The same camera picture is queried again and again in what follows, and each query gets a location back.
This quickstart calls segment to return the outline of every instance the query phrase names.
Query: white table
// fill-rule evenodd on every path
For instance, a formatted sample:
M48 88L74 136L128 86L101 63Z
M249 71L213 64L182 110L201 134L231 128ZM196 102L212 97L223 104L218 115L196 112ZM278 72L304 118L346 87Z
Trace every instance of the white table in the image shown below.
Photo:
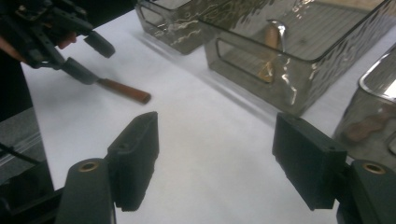
M103 158L136 116L159 113L160 156L146 198L118 223L336 223L311 212L272 155L276 110L208 69L203 47L183 56L144 34L135 12L101 26L117 53L105 59L82 39L62 51L100 77L152 94L138 104L61 71L23 67L56 189L78 161ZM358 78L392 44L393 29L304 115L332 135Z

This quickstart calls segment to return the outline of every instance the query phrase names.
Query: brown object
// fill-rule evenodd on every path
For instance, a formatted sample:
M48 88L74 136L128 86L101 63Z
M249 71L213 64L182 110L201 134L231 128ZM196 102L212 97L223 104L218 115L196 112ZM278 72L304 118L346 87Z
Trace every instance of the brown object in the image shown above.
M279 30L271 23L267 25L264 33L264 44L273 49L277 49L279 44ZM260 70L258 76L265 82L271 83L274 81L274 66L271 62L266 62Z
M344 136L348 140L358 143L369 137L371 133L383 130L390 119L396 119L396 107L383 105L382 112L379 114L368 116L360 122L352 123L344 131Z
M111 89L129 98L132 98L142 104L146 104L151 99L151 95L148 92L120 84L119 82L107 78L99 78L97 80L97 83L108 89Z

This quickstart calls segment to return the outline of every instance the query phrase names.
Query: black cable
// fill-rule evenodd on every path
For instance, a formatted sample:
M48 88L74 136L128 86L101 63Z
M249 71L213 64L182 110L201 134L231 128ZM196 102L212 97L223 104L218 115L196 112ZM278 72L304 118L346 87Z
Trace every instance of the black cable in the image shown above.
M8 154L10 154L10 155L12 155L12 156L14 156L14 157L16 157L18 159L21 159L21 160L24 160L24 161L28 161L28 162L30 162L30 163L32 163L34 165L38 165L40 163L39 161L37 161L35 159L32 159L30 157L22 155L19 152L14 151L13 147L7 147L7 146L3 145L2 143L0 143L0 149L2 149L6 153L8 153Z

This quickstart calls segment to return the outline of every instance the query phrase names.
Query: clear plastic bin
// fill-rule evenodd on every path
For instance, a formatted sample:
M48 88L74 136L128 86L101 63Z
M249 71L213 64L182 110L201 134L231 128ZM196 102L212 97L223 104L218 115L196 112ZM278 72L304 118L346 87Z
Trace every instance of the clear plastic bin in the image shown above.
M202 45L198 17L224 0L138 1L137 16L143 29L182 54Z
M396 45L361 77L334 139L357 160L396 172Z
M199 21L211 69L300 116L396 23L396 1L233 0Z

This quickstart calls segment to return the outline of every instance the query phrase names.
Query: table surface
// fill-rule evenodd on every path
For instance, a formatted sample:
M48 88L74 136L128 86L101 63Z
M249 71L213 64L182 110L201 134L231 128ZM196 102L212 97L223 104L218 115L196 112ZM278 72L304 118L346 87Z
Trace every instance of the table surface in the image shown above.
M211 71L203 47L180 55L145 34L135 12L96 31L117 53L103 58L82 39L62 50L100 77L148 91L147 105L85 86L62 71L24 66L56 189L78 161L103 158L136 116L159 113L160 155L138 211L118 223L336 223L312 212L272 155L277 110ZM396 39L384 36L304 114L331 136L357 80Z

